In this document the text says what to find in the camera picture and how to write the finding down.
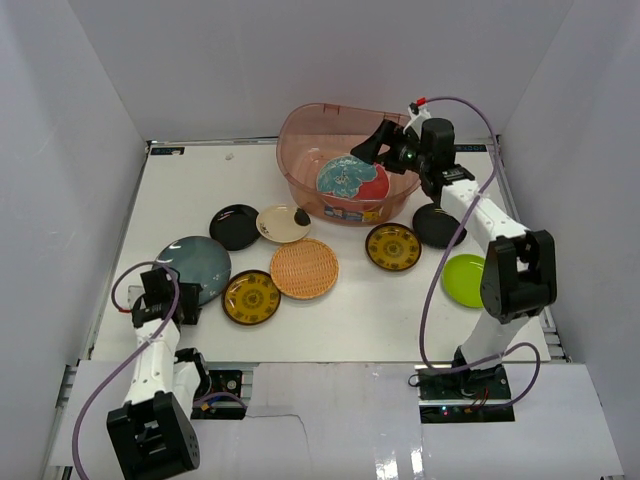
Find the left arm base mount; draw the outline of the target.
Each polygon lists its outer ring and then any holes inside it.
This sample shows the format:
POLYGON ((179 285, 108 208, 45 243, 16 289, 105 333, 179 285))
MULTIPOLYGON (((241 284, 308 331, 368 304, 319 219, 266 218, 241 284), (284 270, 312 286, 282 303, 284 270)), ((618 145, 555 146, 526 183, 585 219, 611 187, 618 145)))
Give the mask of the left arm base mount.
POLYGON ((198 405, 192 409, 192 420, 242 420, 246 408, 243 384, 244 372, 239 369, 210 369, 209 387, 198 391, 198 405))

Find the blue-grey glazed plate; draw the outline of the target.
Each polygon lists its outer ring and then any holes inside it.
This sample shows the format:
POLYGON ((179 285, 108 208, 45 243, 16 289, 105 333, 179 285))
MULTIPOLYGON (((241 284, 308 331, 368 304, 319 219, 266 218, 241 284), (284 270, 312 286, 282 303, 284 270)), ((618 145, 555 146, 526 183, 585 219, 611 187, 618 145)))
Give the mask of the blue-grey glazed plate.
POLYGON ((229 253, 218 241, 205 236, 183 237, 166 246, 152 269, 162 265, 177 272, 180 282, 200 285, 200 307, 217 298, 231 277, 229 253))

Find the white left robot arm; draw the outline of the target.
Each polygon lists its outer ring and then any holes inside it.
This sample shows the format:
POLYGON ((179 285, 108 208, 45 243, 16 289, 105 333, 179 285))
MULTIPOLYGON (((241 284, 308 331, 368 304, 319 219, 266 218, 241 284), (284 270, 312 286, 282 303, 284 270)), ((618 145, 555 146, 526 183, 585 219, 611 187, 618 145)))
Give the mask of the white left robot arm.
POLYGON ((121 407, 106 427, 126 479, 169 479, 196 470, 200 445, 190 416, 211 374, 195 348, 180 349, 181 324, 198 313, 199 286, 174 270, 141 275, 144 294, 131 309, 136 337, 133 373, 121 407))

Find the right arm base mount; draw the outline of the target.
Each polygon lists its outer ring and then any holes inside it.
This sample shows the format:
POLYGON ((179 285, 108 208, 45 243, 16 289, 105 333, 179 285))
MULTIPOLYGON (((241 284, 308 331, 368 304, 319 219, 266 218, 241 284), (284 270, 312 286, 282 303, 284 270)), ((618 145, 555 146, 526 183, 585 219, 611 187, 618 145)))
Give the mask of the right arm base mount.
POLYGON ((423 425, 514 422, 511 389, 506 370, 471 370, 454 375, 434 375, 417 369, 407 383, 418 393, 423 425))

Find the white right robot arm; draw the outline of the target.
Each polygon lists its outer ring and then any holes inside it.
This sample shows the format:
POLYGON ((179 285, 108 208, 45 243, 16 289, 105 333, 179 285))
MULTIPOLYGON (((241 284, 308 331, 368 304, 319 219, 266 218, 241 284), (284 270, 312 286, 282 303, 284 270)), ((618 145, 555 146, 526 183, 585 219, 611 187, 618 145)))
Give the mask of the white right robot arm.
POLYGON ((552 235, 526 228, 485 196, 475 177, 457 164, 454 126, 446 119, 424 121, 418 136, 384 120, 351 153, 391 173, 416 173, 424 193, 484 250, 483 311, 448 370, 459 396, 477 397, 488 385, 484 370, 514 351, 511 342, 522 326, 557 298, 552 235))

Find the red and teal floral plate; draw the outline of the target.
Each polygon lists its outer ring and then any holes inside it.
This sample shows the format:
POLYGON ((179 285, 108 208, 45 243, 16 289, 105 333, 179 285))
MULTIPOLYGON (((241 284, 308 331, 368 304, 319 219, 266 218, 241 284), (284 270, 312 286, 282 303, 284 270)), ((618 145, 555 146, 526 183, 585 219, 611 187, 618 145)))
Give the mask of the red and teal floral plate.
POLYGON ((329 160, 318 172, 316 190, 347 200, 384 199, 390 191, 386 171, 352 155, 329 160))

